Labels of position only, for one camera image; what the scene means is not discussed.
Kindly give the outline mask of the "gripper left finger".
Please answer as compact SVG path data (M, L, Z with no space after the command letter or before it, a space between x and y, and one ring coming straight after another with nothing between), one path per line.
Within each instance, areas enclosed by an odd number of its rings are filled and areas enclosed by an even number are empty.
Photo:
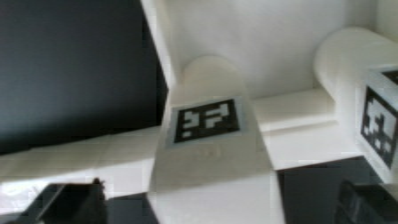
M51 183L10 224L106 224L103 182Z

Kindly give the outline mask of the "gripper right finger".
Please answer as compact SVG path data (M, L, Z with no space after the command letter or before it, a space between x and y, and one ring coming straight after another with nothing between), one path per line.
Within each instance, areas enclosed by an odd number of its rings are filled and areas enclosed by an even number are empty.
M398 200L380 184L341 182L334 224L398 224Z

